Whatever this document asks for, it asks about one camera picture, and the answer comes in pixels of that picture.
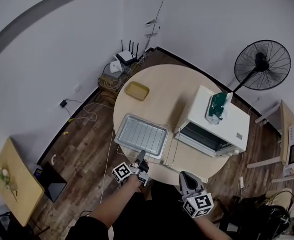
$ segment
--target fan grille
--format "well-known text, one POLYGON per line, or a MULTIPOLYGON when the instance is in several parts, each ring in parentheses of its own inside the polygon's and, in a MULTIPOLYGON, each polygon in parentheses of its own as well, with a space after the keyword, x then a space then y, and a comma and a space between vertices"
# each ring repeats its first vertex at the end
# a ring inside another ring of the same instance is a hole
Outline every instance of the fan grille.
POLYGON ((257 53, 263 53, 266 56, 269 70, 254 72, 244 86, 253 90, 267 90, 278 86, 289 74, 291 59, 287 49, 272 40, 255 42, 240 53, 235 63, 237 80, 242 82, 256 67, 257 53))

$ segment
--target toaster oven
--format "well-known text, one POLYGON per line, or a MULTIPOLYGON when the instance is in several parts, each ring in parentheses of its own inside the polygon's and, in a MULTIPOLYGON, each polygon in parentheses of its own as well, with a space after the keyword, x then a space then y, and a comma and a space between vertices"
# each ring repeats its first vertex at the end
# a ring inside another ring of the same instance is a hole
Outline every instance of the toaster oven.
POLYGON ((249 115, 229 104, 227 117, 219 124, 212 124, 205 115, 214 94, 202 85, 199 87, 184 107, 175 138, 211 157, 244 152, 248 141, 249 115))

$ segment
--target fan stand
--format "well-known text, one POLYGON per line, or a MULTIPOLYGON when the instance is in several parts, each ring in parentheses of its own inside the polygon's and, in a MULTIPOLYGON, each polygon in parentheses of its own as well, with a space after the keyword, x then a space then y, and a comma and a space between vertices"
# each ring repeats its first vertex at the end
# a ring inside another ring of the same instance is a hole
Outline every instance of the fan stand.
POLYGON ((256 67, 247 75, 245 79, 233 90, 233 93, 235 93, 237 90, 239 90, 255 73, 259 72, 256 70, 256 67))

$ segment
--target forearm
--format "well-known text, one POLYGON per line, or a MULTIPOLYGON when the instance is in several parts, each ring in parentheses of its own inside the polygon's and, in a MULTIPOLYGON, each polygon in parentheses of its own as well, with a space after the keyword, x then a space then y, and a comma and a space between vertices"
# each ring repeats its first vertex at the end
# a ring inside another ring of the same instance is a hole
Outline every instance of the forearm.
POLYGON ((116 193, 99 204, 89 215, 110 228, 121 214, 137 188, 126 183, 116 193))
POLYGON ((195 223, 198 225, 202 233, 211 240, 231 240, 231 238, 217 228, 211 221, 209 221, 206 217, 196 217, 193 219, 195 223))

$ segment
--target box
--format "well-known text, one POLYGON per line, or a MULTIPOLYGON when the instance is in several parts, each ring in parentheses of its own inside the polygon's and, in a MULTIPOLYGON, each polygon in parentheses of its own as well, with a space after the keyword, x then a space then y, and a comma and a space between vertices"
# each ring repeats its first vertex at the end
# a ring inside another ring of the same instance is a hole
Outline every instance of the box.
POLYGON ((115 177, 118 183, 123 182, 123 180, 129 177, 131 174, 132 172, 125 162, 112 169, 112 175, 115 177))
POLYGON ((189 197, 183 204, 183 209, 192 218, 208 214, 213 208, 213 200, 210 193, 189 197))

